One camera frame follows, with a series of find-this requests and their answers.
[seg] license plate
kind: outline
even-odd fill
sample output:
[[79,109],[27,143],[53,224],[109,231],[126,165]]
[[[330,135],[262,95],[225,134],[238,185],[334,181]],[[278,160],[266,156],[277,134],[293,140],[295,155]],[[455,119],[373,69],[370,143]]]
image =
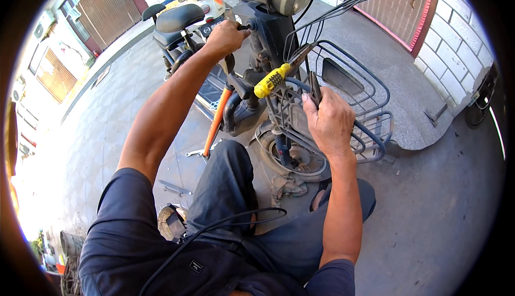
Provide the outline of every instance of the license plate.
[[213,20],[212,22],[209,22],[209,23],[206,23],[205,25],[202,25],[200,27],[200,33],[204,36],[204,37],[208,37],[210,34],[211,34],[211,31],[213,31],[213,29],[215,28],[215,26],[217,24],[219,24],[220,22],[224,21],[225,20],[225,17],[224,16],[219,16],[218,18],[216,18],[215,20]]

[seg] dark blue pants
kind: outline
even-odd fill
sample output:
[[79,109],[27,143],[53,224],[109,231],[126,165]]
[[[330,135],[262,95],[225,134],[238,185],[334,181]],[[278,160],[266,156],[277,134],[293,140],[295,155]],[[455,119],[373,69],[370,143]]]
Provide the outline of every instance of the dark blue pants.
[[[258,209],[247,150],[233,140],[220,142],[211,154],[187,215],[188,235],[230,215]],[[376,206],[374,189],[357,179],[363,221]],[[262,235],[248,235],[249,226],[218,228],[200,235],[206,241],[235,251],[267,272],[280,272],[306,282],[317,271],[322,255],[322,232],[331,190],[326,190],[319,208]],[[250,215],[232,223],[249,222]]]

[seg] orange handle tool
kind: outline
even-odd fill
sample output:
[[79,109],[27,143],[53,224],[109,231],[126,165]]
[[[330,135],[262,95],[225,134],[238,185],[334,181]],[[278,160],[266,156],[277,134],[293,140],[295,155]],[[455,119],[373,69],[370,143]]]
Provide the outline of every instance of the orange handle tool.
[[227,104],[227,100],[229,99],[229,97],[231,97],[232,92],[233,91],[227,89],[227,87],[225,87],[223,89],[222,96],[220,97],[220,101],[218,102],[218,107],[216,109],[215,118],[213,119],[213,122],[211,123],[211,128],[209,128],[208,138],[205,141],[203,155],[206,158],[209,157],[209,149],[211,148],[211,145],[213,144],[213,141],[215,140],[216,134],[218,133],[218,128],[220,127],[220,124],[222,123],[223,108]]

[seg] dark blue shirt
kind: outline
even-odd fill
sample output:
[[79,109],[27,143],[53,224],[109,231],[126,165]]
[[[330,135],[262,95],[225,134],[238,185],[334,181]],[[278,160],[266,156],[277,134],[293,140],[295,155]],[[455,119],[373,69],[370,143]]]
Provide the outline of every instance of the dark blue shirt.
[[[159,233],[150,181],[139,171],[121,169],[100,197],[82,248],[82,289],[86,295],[138,295],[178,247]],[[303,288],[287,275],[260,272],[234,253],[192,241],[145,295],[229,295],[235,289],[254,296],[354,295],[354,265],[330,261]]]

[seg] hand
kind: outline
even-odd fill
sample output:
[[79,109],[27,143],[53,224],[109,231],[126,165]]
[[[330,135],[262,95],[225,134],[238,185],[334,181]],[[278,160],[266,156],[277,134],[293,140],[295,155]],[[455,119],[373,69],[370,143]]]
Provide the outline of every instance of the hand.
[[318,148],[329,162],[339,163],[353,158],[351,132],[356,113],[351,106],[328,87],[320,87],[322,101],[319,109],[309,94],[302,94],[307,125]]
[[239,23],[224,20],[215,26],[208,42],[203,46],[210,51],[216,60],[221,60],[241,47],[241,43],[250,35],[250,30],[237,30]]

